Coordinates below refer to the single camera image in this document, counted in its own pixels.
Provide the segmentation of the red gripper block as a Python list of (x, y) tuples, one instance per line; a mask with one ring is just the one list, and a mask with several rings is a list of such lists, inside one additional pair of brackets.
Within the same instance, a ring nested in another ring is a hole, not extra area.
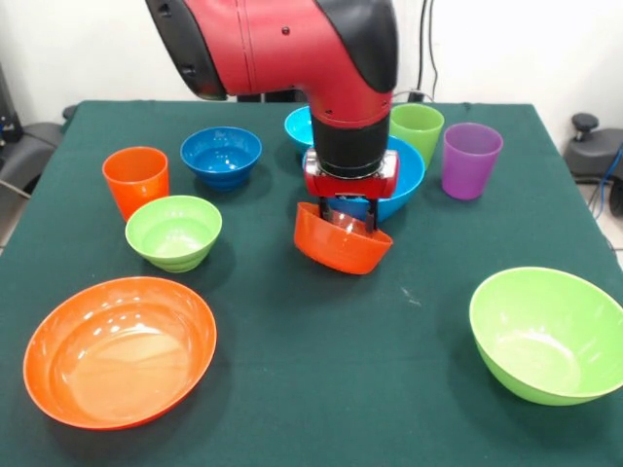
[(374, 233), (378, 229), (379, 199), (393, 195), (397, 186), (399, 165), (398, 152), (386, 150), (380, 168), (372, 175), (347, 179), (330, 175), (323, 170), (314, 148), (305, 152), (302, 162), (306, 187), (312, 196), (318, 197), (319, 217), (325, 222), (333, 222), (329, 198), (367, 198), (367, 233)]

